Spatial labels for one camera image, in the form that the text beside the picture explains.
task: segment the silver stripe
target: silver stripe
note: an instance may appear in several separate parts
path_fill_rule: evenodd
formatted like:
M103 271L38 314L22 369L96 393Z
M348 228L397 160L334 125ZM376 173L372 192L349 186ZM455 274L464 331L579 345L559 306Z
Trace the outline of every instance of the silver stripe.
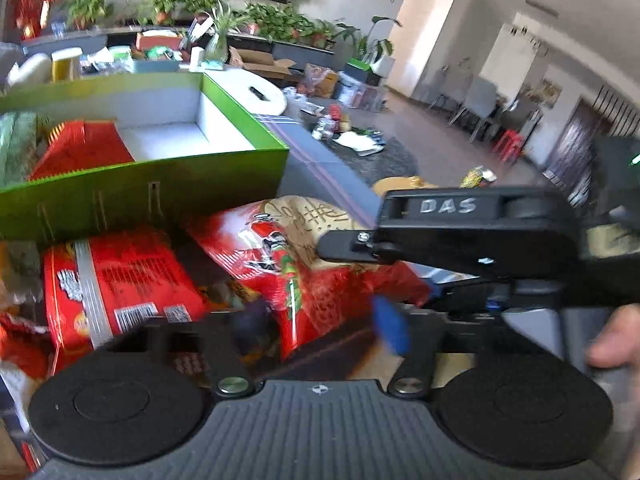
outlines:
M78 279L80 287L82 287L82 306L89 324L91 343L94 348L98 348L113 339L113 332L111 331L107 311L100 293L89 240L75 242L74 247L76 249L76 263L78 264Z

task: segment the gray ridged plate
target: gray ridged plate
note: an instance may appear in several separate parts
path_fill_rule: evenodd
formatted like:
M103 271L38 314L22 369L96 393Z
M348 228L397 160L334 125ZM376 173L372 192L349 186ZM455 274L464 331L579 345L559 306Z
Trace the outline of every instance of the gray ridged plate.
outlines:
M447 437L420 402L375 381L268 381L215 407L188 443L113 470L51 460L34 480L611 480L593 462L522 471L478 458Z

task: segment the black circular disc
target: black circular disc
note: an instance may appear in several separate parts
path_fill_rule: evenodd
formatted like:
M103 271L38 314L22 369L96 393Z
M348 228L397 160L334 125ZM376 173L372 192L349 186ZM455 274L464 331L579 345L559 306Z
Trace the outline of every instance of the black circular disc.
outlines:
M438 396L449 432L476 454L548 469L588 459L607 436L607 394L549 355L505 356L466 371Z
M95 352L36 391L33 433L53 456L91 466L146 462L181 444L204 398L191 380L144 354Z

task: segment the glass vase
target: glass vase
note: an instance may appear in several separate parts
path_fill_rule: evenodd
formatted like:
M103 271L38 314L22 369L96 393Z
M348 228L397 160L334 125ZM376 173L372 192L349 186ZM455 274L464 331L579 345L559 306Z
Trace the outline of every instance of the glass vase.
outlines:
M222 70L228 57L229 47L226 43L226 34L216 32L204 49L202 66L208 70Z

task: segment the open green box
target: open green box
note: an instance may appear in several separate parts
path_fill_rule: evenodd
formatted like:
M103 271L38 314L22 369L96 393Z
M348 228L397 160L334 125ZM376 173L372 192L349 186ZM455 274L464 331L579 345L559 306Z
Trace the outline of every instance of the open green box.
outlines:
M136 162L0 190L0 237L64 242L276 195L286 145L201 73L97 76L11 92L0 113L114 120Z

